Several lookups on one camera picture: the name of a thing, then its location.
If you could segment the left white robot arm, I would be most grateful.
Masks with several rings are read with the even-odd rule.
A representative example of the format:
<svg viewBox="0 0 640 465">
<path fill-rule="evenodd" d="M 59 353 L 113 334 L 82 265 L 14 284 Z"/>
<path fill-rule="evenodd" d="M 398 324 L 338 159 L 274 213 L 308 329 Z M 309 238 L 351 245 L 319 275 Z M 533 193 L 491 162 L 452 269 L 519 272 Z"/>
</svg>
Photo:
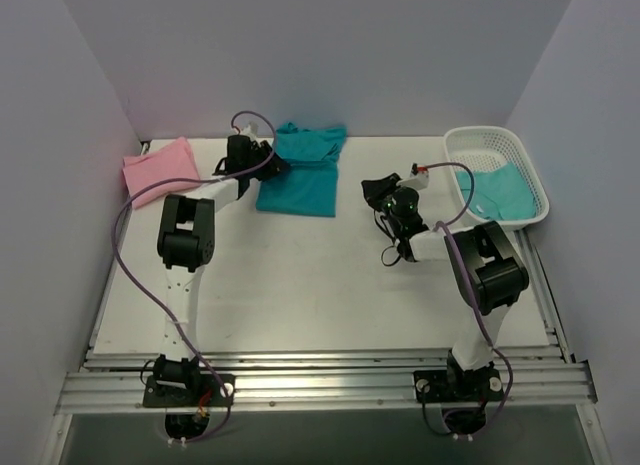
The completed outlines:
<svg viewBox="0 0 640 465">
<path fill-rule="evenodd" d="M 239 200 L 253 180 L 266 181 L 288 165 L 265 140 L 244 130 L 227 138 L 227 155 L 212 181 L 163 204 L 157 251 L 165 267 L 165 306 L 169 310 L 153 377 L 179 404 L 194 402 L 202 390 L 197 349 L 199 288 L 215 249 L 215 218 Z"/>
</svg>

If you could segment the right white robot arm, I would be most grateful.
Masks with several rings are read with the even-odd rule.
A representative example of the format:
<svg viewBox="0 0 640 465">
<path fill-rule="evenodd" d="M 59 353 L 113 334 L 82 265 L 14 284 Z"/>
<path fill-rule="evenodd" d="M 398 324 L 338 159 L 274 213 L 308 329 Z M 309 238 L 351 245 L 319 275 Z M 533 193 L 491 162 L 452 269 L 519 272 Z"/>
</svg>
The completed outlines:
<svg viewBox="0 0 640 465">
<path fill-rule="evenodd" d="M 427 188 L 430 167 L 415 164 L 410 175 L 392 173 L 361 182 L 374 222 L 391 241 L 400 260 L 445 260 L 459 293 L 471 309 L 461 336 L 447 358 L 444 385 L 455 397 L 469 396 L 480 385 L 497 354 L 496 342 L 511 307 L 529 287 L 528 271 L 495 221 L 453 232 L 448 222 L 428 226 L 419 213 L 419 192 Z"/>
</svg>

